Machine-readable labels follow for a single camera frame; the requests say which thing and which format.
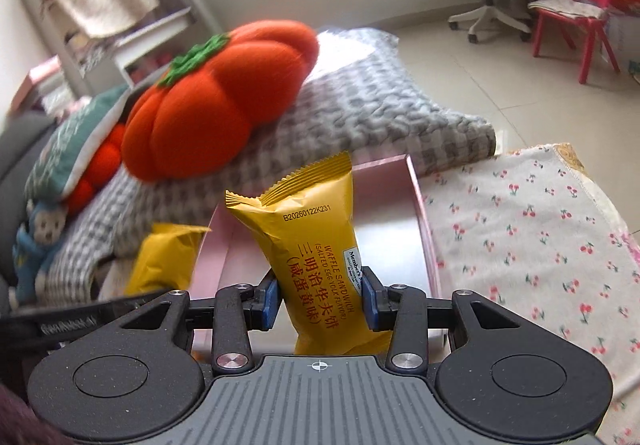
pink storage box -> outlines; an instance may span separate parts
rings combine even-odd
[[[353,223],[362,257],[383,284],[418,287],[439,297],[438,270],[422,194],[409,156],[395,156],[353,168]],[[240,282],[258,284],[270,266],[251,232],[220,204],[209,224],[193,273],[191,298],[215,297]],[[297,333],[283,306],[269,332],[250,332],[254,355],[291,354]],[[196,331],[193,348],[210,351],[210,330]],[[430,347],[444,343],[430,330]]]

green pillow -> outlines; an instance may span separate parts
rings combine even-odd
[[[27,199],[60,202],[73,192],[118,122],[127,89],[121,85],[98,95],[55,130],[27,178]]]

green felt stem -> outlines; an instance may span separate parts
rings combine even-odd
[[[170,88],[182,77],[195,71],[206,61],[219,53],[231,40],[227,34],[214,35],[205,44],[196,44],[184,55],[178,55],[171,61],[169,71],[158,82],[161,88]]]

gray sofa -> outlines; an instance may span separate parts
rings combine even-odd
[[[9,311],[9,285],[15,285],[12,247],[26,218],[24,184],[56,128],[41,112],[26,112],[8,119],[0,134],[0,316]]]

yellow snack package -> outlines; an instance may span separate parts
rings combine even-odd
[[[209,232],[207,227],[155,223],[142,242],[124,294],[188,289],[205,232]]]
[[[367,327],[353,232],[349,154],[308,165],[257,198],[227,191],[226,206],[253,233],[278,279],[297,355],[385,351],[390,332]]]

